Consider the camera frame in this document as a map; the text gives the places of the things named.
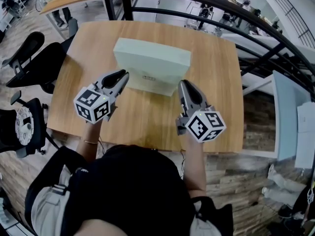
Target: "black office chair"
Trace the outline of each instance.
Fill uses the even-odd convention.
[[[39,48],[44,44],[44,41],[44,34],[38,31],[32,32],[30,35],[28,35],[15,54],[2,62],[2,67],[9,65],[14,69],[15,74],[17,74],[16,69],[18,68],[21,71],[22,65],[27,60],[31,60],[32,55],[34,55],[39,50]]]
[[[44,154],[45,151],[41,150],[41,148],[45,146],[46,138],[56,149],[59,149],[46,131],[43,110],[48,108],[47,105],[43,104],[42,106],[37,98],[29,102],[21,100],[21,91],[16,92],[12,96],[11,105],[15,102],[29,108],[33,116],[34,133],[30,142],[26,146],[22,145],[15,133],[15,110],[0,110],[0,153],[14,150],[19,158],[35,154],[36,151]]]
[[[15,76],[6,83],[6,86],[18,88],[40,85],[44,92],[52,94],[55,89],[54,82],[58,78],[66,53],[77,31],[78,22],[72,18],[69,20],[70,38],[61,44],[55,42],[48,45],[33,60],[31,56],[44,43],[44,35],[40,32],[31,33],[19,50],[2,63],[2,66],[9,64],[15,71]],[[21,65],[28,59],[30,62],[22,68]]]

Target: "shoe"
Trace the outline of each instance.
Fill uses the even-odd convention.
[[[281,218],[292,217],[292,209],[288,205],[283,205],[278,211],[278,216]]]
[[[276,170],[275,170],[275,166],[272,164],[270,165],[269,167],[269,170],[268,170],[268,179],[270,180],[273,180],[274,178],[274,175],[277,174]]]
[[[262,187],[262,189],[261,189],[261,193],[263,194],[263,195],[265,195],[265,193],[266,193],[266,191],[268,190],[268,188],[267,187]]]
[[[67,29],[68,28],[68,24],[64,23],[61,26],[58,26],[58,28],[61,29],[61,30]]]

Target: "black handrail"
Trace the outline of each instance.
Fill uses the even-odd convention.
[[[285,15],[291,21],[294,29],[298,34],[298,38],[301,39],[303,45],[311,48],[315,48],[315,38],[301,17],[300,13],[296,10],[293,4],[289,0],[275,0],[280,8],[284,11]]]
[[[242,9],[241,7],[228,2],[226,0],[193,0],[193,1],[197,1],[200,3],[205,3],[208,4],[210,6],[214,6],[217,7],[219,9],[222,9],[224,11],[228,11],[233,15],[237,15],[238,17],[246,20],[247,22],[249,22],[250,24],[259,27],[260,29],[264,30],[267,34],[269,34],[270,36],[274,37],[277,41],[280,42],[280,44],[278,46],[276,46],[275,48],[271,48],[268,45],[264,44],[263,42],[257,40],[256,38],[253,38],[252,36],[245,34],[244,32],[229,27],[227,25],[223,25],[220,24],[218,22],[215,22],[213,20],[209,20],[209,19],[205,19],[203,17],[198,17],[198,16],[194,16],[191,14],[187,14],[187,13],[183,13],[183,12],[178,12],[178,11],[172,11],[172,10],[165,10],[165,9],[157,9],[157,8],[143,8],[143,7],[135,7],[132,6],[130,3],[130,0],[123,0],[124,3],[124,9],[125,9],[125,19],[126,20],[133,20],[133,16],[132,13],[134,11],[139,11],[139,12],[151,12],[151,13],[162,13],[162,14],[168,14],[168,15],[174,15],[174,16],[180,16],[180,17],[185,17],[185,18],[191,18],[191,19],[195,19],[201,22],[205,22],[211,25],[215,25],[218,26],[220,28],[226,29],[228,31],[234,32],[238,35],[241,35],[247,39],[249,39],[250,41],[255,42],[256,44],[266,48],[269,52],[267,52],[264,56],[262,56],[260,59],[263,60],[257,60],[256,63],[253,65],[249,65],[247,68],[245,68],[242,71],[242,75],[246,74],[247,72],[251,72],[253,69],[257,68],[259,66],[260,63],[262,62],[270,62],[270,58],[273,55],[277,55],[279,56],[285,63],[290,65],[290,70],[284,69],[281,67],[281,69],[285,70],[285,73],[292,76],[293,80],[295,80],[297,83],[299,83],[302,87],[306,88],[311,94],[312,96],[314,96],[314,90],[313,90],[313,86],[315,86],[315,83],[311,81],[311,79],[309,77],[307,77],[301,70],[300,68],[294,64],[291,60],[289,60],[288,58],[284,57],[283,55],[281,55],[279,53],[280,50],[282,50],[283,48],[287,48],[289,51],[291,51],[296,57],[298,57],[301,62],[305,65],[305,67],[311,71],[312,74],[315,75],[315,70],[313,69],[313,67],[311,66],[311,64],[309,63],[309,61],[304,57],[304,55],[286,38],[284,37],[282,34],[280,34],[278,31],[276,31],[273,27],[271,27],[268,23],[266,23],[265,21],[261,20],[260,18],[258,18],[257,16],[255,16],[254,14]],[[107,6],[107,12],[108,12],[108,16],[110,20],[116,20],[116,15],[113,12],[113,7],[112,4],[110,3],[106,3]]]

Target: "metal railing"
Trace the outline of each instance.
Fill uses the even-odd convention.
[[[275,0],[279,7],[284,11],[285,15],[291,21],[295,28],[299,39],[303,45],[315,48],[315,39],[310,29],[307,27],[305,21],[300,13],[294,8],[289,0]]]
[[[188,19],[198,20],[210,25],[217,26],[219,28],[228,30],[232,33],[238,34],[257,45],[265,48],[267,53],[264,55],[260,55],[255,53],[252,50],[249,50],[243,46],[236,45],[236,48],[242,50],[252,56],[255,59],[244,59],[239,57],[239,63],[241,67],[241,76],[246,73],[259,74],[260,77],[265,78],[272,74],[273,70],[276,70],[286,76],[288,76],[291,80],[298,83],[300,86],[305,88],[308,92],[310,92],[312,99],[315,99],[314,86],[315,83],[311,80],[309,76],[307,76],[303,71],[305,69],[309,70],[311,74],[315,76],[315,69],[309,63],[309,61],[304,57],[304,55],[282,34],[276,31],[273,27],[271,27],[268,23],[261,20],[253,13],[250,13],[241,7],[226,1],[226,0],[192,0],[199,3],[205,3],[208,6],[213,6],[229,12],[232,15],[236,15],[239,18],[246,20],[252,26],[258,27],[269,34],[271,37],[275,38],[279,41],[279,44],[272,48],[262,41],[252,37],[244,33],[241,30],[230,27],[225,24],[221,24],[214,20],[210,20],[207,18],[187,14],[184,12],[167,10],[167,9],[159,9],[159,8],[148,8],[148,7],[137,7],[136,2],[131,2],[131,0],[122,0],[123,1],[123,10],[124,15],[123,19],[125,20],[133,20],[133,12],[146,12],[146,13],[160,13],[165,15],[173,15],[179,16]],[[117,14],[115,14],[113,0],[105,0],[105,5],[108,13],[109,20],[117,20]],[[288,49],[290,52],[294,54],[293,57],[289,57],[288,55],[282,55],[280,51],[284,48]]]

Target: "white panel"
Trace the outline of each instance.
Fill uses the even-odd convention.
[[[299,132],[315,132],[315,103],[306,102],[297,107]]]
[[[13,226],[10,229],[6,231],[10,236],[25,236],[25,233],[23,233],[17,226]]]
[[[315,151],[315,133],[298,133],[295,168],[311,169]]]
[[[24,226],[20,223],[16,225],[22,232],[24,232],[27,236],[34,236],[34,234],[30,233]]]

